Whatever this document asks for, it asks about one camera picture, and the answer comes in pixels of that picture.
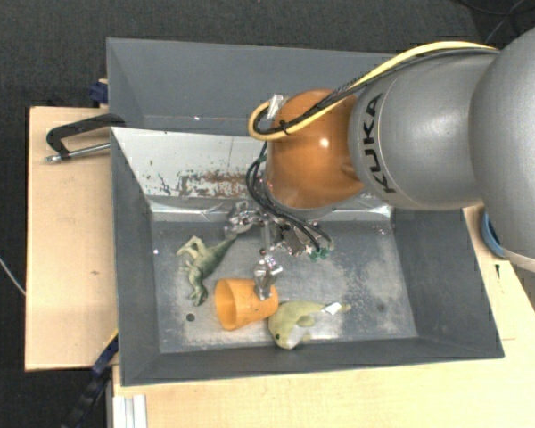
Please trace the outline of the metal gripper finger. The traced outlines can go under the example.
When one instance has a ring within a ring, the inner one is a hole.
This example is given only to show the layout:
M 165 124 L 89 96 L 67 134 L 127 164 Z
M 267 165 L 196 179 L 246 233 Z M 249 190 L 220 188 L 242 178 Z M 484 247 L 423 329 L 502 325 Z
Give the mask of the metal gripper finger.
M 259 209 L 248 202 L 237 202 L 226 217 L 224 233 L 226 239 L 235 239 L 246 233 L 259 221 Z
M 282 273 L 283 267 L 274 258 L 263 258 L 254 266 L 254 292 L 260 300 L 271 297 L 271 287 Z

